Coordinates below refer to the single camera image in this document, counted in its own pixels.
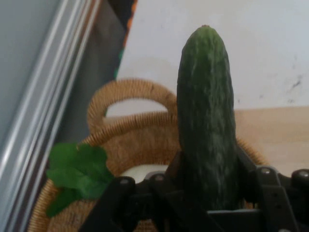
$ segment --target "green leaf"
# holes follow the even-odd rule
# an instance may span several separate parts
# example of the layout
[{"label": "green leaf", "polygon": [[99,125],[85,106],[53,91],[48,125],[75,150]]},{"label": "green leaf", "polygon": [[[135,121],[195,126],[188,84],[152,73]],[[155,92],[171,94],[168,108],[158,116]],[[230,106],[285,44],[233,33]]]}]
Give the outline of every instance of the green leaf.
[{"label": "green leaf", "polygon": [[60,213],[74,201],[82,199],[80,193],[75,189],[64,188],[46,210],[50,218]]},{"label": "green leaf", "polygon": [[112,179],[94,179],[74,168],[48,170],[46,174],[56,187],[76,189],[84,199],[99,198]]},{"label": "green leaf", "polygon": [[46,174],[63,191],[50,206],[49,213],[60,212],[75,200],[99,198],[113,179],[113,174],[106,167],[106,160],[106,152],[99,146],[55,145]]},{"label": "green leaf", "polygon": [[80,162],[76,159],[77,154],[77,144],[56,144],[50,151],[49,168],[54,169],[74,166],[74,164]]}]

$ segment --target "cucumber skin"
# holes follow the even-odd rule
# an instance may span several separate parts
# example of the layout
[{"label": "cucumber skin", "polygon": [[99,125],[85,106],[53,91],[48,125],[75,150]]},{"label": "cucumber skin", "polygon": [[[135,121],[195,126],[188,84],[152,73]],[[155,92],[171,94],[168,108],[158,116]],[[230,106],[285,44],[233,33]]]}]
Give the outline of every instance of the cucumber skin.
[{"label": "cucumber skin", "polygon": [[206,210],[240,208],[229,60],[224,42],[211,27],[198,28],[182,50],[177,109],[185,193]]}]

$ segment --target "table surface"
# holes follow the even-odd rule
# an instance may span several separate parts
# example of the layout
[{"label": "table surface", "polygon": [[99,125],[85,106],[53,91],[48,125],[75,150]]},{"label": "table surface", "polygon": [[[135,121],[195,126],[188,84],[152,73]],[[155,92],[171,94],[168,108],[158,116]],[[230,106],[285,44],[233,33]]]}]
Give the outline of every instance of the table surface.
[{"label": "table surface", "polygon": [[[117,79],[144,78],[176,93],[181,50],[196,28],[208,24],[229,54],[238,132],[249,138],[275,136],[254,144],[280,171],[309,167],[309,131],[304,130],[309,128],[307,9],[304,0],[139,1]],[[107,115],[162,109],[132,100],[112,106]]]}]

